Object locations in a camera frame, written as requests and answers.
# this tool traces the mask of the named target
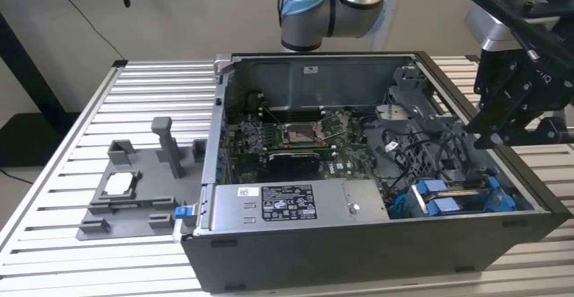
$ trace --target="power supply label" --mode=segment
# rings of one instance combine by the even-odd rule
[[[263,186],[262,206],[266,221],[315,219],[316,205],[312,186]]]

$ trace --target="gray floor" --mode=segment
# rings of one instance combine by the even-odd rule
[[[4,123],[5,120],[0,120],[0,128]],[[4,170],[11,175],[33,182],[43,171],[43,167],[4,168]],[[12,216],[25,193],[28,193],[29,187],[29,184],[12,179],[0,173],[0,229],[4,227],[9,217]]]

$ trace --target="aluminum extrusion table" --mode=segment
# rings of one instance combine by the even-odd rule
[[[434,60],[477,103],[477,63],[463,56]],[[179,144],[190,145],[194,138],[207,137],[212,66],[212,61],[129,61],[124,68],[112,68],[0,233],[0,296],[207,296],[171,236],[79,241],[75,235],[113,139],[129,139],[136,148],[159,147],[157,136],[149,131],[159,115],[172,117]],[[515,150],[574,212],[574,150],[565,144]],[[514,247],[482,273],[292,288],[258,295],[271,293],[574,296],[574,219],[541,242]]]

